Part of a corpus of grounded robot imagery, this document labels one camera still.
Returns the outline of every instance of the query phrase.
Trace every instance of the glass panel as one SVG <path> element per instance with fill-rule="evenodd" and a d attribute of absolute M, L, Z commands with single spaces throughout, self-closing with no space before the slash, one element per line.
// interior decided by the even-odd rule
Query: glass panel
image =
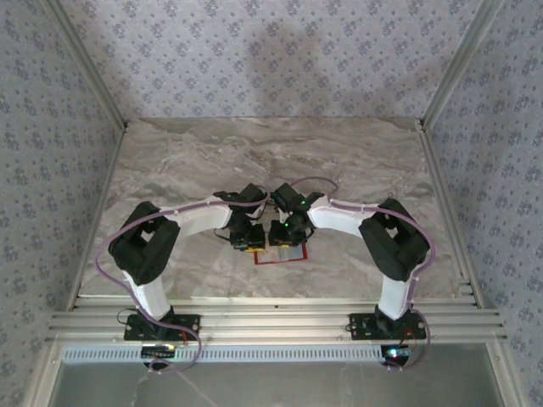
<path fill-rule="evenodd" d="M 184 378 L 139 363 L 63 364 L 52 407 L 502 406 L 484 345 L 434 345 L 412 371 L 372 363 L 200 364 Z"/>

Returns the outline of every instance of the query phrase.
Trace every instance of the patterned wallpaper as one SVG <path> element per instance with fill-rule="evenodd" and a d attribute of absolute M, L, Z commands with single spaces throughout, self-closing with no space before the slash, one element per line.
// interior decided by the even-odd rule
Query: patterned wallpaper
<path fill-rule="evenodd" d="M 65 307 L 116 135 L 37 0 L 0 2 L 0 405 Z"/>
<path fill-rule="evenodd" d="M 541 44 L 541 1 L 507 1 L 432 134 L 483 289 L 543 406 Z"/>
<path fill-rule="evenodd" d="M 477 0 L 64 2 L 126 119 L 422 117 Z"/>

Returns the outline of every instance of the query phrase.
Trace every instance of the gray marble surface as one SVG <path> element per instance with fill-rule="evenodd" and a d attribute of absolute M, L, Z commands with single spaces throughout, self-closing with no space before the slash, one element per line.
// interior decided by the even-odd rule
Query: gray marble surface
<path fill-rule="evenodd" d="M 338 199 L 380 203 L 398 198 L 432 233 L 438 258 L 417 285 L 419 298 L 457 294 L 451 246 L 439 215 L 415 121 L 378 119 L 154 119 L 132 122 L 120 150 L 94 248 L 150 200 L 175 206 L 249 182 L 271 190 L 304 176 L 338 180 Z M 326 192 L 307 182 L 302 193 Z M 211 232 L 181 240 L 163 274 L 171 298 L 378 298 L 381 274 L 362 240 L 317 231 L 309 259 L 255 265 Z M 121 273 L 108 254 L 101 264 Z M 122 294 L 88 262 L 81 294 Z"/>

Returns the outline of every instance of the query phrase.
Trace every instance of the white cable tray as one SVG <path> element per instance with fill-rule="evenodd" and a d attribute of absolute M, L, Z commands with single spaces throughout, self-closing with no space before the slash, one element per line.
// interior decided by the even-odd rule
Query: white cable tray
<path fill-rule="evenodd" d="M 64 363 L 138 362 L 141 346 L 71 346 Z M 174 362 L 188 362 L 196 348 L 178 348 Z M 383 361 L 379 345 L 216 345 L 204 346 L 199 363 Z"/>

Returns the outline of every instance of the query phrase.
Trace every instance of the aluminum frame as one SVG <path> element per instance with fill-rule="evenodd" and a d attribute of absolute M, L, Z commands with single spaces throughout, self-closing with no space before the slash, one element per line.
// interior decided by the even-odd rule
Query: aluminum frame
<path fill-rule="evenodd" d="M 467 66 L 472 60 L 473 55 L 479 49 L 481 42 L 486 36 L 486 32 L 490 28 L 492 21 L 504 0 L 482 0 L 477 8 L 472 21 L 467 28 L 462 42 L 458 46 L 453 55 L 447 71 L 444 73 L 438 88 L 435 90 L 426 112 L 424 112 L 424 130 L 431 130 L 438 119 L 439 114 L 446 106 L 451 94 L 453 93 L 456 84 L 462 78 Z"/>
<path fill-rule="evenodd" d="M 512 407 L 529 405 L 512 359 L 511 347 L 501 317 L 496 309 L 485 308 L 485 302 L 462 228 L 456 217 L 446 179 L 437 161 L 433 142 L 417 121 L 424 158 L 434 184 L 439 210 L 454 251 L 454 267 L 459 281 L 459 298 L 417 300 L 417 308 L 427 317 L 433 343 L 486 343 L 504 404 Z M 105 194 L 115 171 L 115 158 L 109 167 L 103 196 L 100 199 L 70 296 L 69 311 L 53 315 L 46 346 L 40 353 L 31 378 L 24 406 L 44 407 L 53 395 L 59 364 L 70 346 L 126 346 L 123 326 L 116 321 L 119 309 L 131 301 L 123 296 L 77 297 L 84 265 L 102 214 Z M 330 345 L 349 347 L 360 344 L 350 340 L 344 326 L 347 315 L 372 312 L 375 302 L 353 298 L 190 298 L 171 301 L 178 313 L 203 316 L 201 336 L 206 346 L 224 345 Z M 372 341 L 371 344 L 394 341 Z"/>
<path fill-rule="evenodd" d="M 125 121 L 117 108 L 115 100 L 111 96 L 102 77 L 98 73 L 89 52 L 77 35 L 76 28 L 70 21 L 66 10 L 59 0 L 41 0 L 43 8 L 49 14 L 51 21 L 59 29 L 59 34 L 64 39 L 66 47 L 70 50 L 74 60 L 79 65 L 81 73 L 87 79 L 88 85 L 94 91 L 104 113 L 107 115 L 113 127 L 120 131 L 125 127 Z"/>

